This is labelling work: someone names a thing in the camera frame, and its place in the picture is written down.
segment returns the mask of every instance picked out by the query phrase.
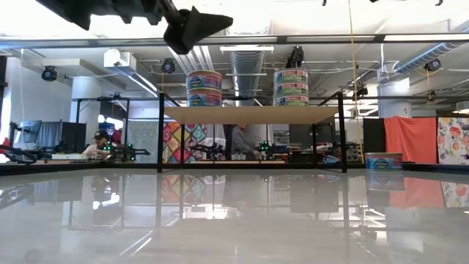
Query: metal pole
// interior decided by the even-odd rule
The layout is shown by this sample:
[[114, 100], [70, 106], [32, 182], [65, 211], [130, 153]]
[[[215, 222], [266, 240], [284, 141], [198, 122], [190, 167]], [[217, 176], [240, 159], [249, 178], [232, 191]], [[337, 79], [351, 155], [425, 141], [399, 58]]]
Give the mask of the metal pole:
[[163, 172], [163, 129], [164, 129], [164, 93], [159, 94], [160, 98], [160, 113], [158, 115], [158, 156], [157, 164], [158, 173]]
[[212, 219], [215, 219], [215, 179], [216, 176], [212, 176]]
[[121, 214], [122, 214], [122, 217], [121, 217], [121, 220], [120, 220], [120, 225], [121, 225], [122, 228], [125, 227], [125, 178], [126, 177], [127, 177], [126, 175], [122, 176], [122, 193], [121, 193], [121, 197], [122, 197], [122, 208], [121, 208], [122, 212], [121, 212]]
[[161, 199], [163, 192], [163, 175], [156, 176], [156, 206], [155, 206], [155, 227], [161, 227]]
[[184, 175], [179, 176], [179, 220], [184, 219]]
[[81, 104], [81, 99], [78, 99], [76, 101], [76, 118], [75, 118], [75, 124], [77, 124], [77, 127], [75, 127], [75, 146], [73, 147], [73, 152], [77, 153], [78, 152], [78, 124], [80, 122], [80, 104]]
[[270, 217], [270, 187], [269, 187], [269, 182], [270, 182], [270, 176], [267, 177], [267, 219]]
[[124, 128], [124, 146], [127, 147], [127, 138], [129, 131], [129, 111], [130, 111], [130, 99], [127, 99], [127, 111], [125, 111], [125, 128]]
[[181, 124], [181, 157], [180, 157], [180, 163], [184, 164], [184, 154], [185, 154], [185, 124]]
[[342, 177], [342, 207], [344, 208], [344, 242], [345, 257], [350, 257], [350, 215], [349, 215], [349, 180]]
[[316, 124], [311, 126], [312, 136], [313, 136], [313, 165], [316, 167], [317, 165], [317, 128]]
[[73, 201], [70, 201], [68, 206], [68, 229], [72, 228], [72, 220], [73, 220]]
[[342, 172], [347, 173], [347, 149], [345, 147], [345, 119], [344, 119], [344, 94], [337, 95], [339, 103], [339, 130], [340, 130], [340, 152], [342, 162]]

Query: security camera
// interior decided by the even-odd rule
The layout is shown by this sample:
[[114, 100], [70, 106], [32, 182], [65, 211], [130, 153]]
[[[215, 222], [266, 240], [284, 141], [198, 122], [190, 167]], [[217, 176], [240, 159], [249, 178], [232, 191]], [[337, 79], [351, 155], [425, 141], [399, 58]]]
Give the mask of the security camera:
[[55, 70], [55, 66], [45, 66], [45, 69], [43, 71], [43, 74], [41, 75], [41, 78], [44, 81], [55, 81], [57, 80], [57, 72]]
[[163, 65], [161, 65], [161, 71], [164, 73], [173, 73], [176, 70], [176, 66], [174, 66], [173, 59], [166, 58], [164, 59]]

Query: cable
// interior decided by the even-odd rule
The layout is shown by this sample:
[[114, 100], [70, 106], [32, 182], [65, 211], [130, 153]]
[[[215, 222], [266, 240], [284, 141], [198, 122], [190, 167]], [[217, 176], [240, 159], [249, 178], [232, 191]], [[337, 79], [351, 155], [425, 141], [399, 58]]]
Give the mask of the cable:
[[311, 84], [313, 85], [313, 88], [314, 88], [313, 92], [316, 92], [316, 96], [319, 97], [320, 95], [317, 93], [317, 87], [313, 82], [313, 78], [311, 77], [311, 74], [309, 74], [309, 68], [308, 68], [308, 63], [306, 63], [306, 59], [304, 61], [304, 65], [306, 66], [306, 69], [308, 70], [309, 81], [311, 81]]
[[[358, 88], [357, 88], [357, 71], [355, 69], [355, 44], [354, 44], [354, 41], [353, 41], [353, 24], [352, 24], [352, 5], [350, 3], [350, 0], [348, 0], [349, 2], [349, 18], [350, 18], [350, 42], [352, 44], [352, 66], [353, 66], [353, 86], [354, 86], [354, 96], [355, 96], [355, 114], [357, 115], [357, 117], [360, 116], [360, 112], [358, 110], [358, 101], [357, 101], [357, 91], [358, 91]], [[360, 157], [361, 157], [361, 163], [365, 163], [365, 159], [364, 159], [364, 156], [363, 156], [363, 145], [361, 144], [361, 135], [360, 135], [360, 121], [358, 121], [358, 118], [356, 119], [357, 120], [357, 132], [358, 132], [358, 144], [360, 145]]]

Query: man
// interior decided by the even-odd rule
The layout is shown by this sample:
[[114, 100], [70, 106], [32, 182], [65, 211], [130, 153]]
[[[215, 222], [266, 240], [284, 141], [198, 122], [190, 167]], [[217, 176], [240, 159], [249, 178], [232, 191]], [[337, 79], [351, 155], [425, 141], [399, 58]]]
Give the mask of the man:
[[232, 132], [232, 154], [243, 153], [246, 160], [255, 161], [259, 158], [259, 152], [255, 149], [256, 142], [246, 133], [246, 124], [239, 124]]
[[98, 158], [105, 158], [109, 154], [109, 150], [103, 150], [103, 148], [109, 142], [109, 134], [106, 131], [98, 131], [95, 134], [96, 144], [89, 145], [82, 155], [87, 158], [91, 158], [94, 155], [99, 156]]

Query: ceiling light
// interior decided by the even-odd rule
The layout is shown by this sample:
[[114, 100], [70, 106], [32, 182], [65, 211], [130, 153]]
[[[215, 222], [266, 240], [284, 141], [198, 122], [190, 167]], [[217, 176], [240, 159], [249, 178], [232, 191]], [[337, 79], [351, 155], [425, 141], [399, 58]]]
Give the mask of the ceiling light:
[[[371, 41], [374, 39], [374, 36], [353, 36], [355, 41]], [[351, 36], [349, 35], [340, 35], [340, 36], [294, 36], [287, 37], [288, 43], [301, 43], [301, 42], [337, 42], [337, 41], [351, 41]]]
[[469, 34], [401, 34], [387, 35], [384, 41], [458, 41], [469, 40]]
[[204, 44], [229, 44], [229, 43], [276, 43], [277, 37], [206, 37], [199, 41], [200, 45]]
[[222, 46], [220, 51], [273, 51], [273, 46], [257, 46], [251, 45], [237, 45], [237, 46]]
[[114, 118], [108, 117], [108, 118], [106, 118], [106, 122], [108, 122], [110, 124], [114, 124], [114, 128], [116, 130], [124, 127], [124, 122], [123, 121], [117, 120], [117, 119], [114, 119]]

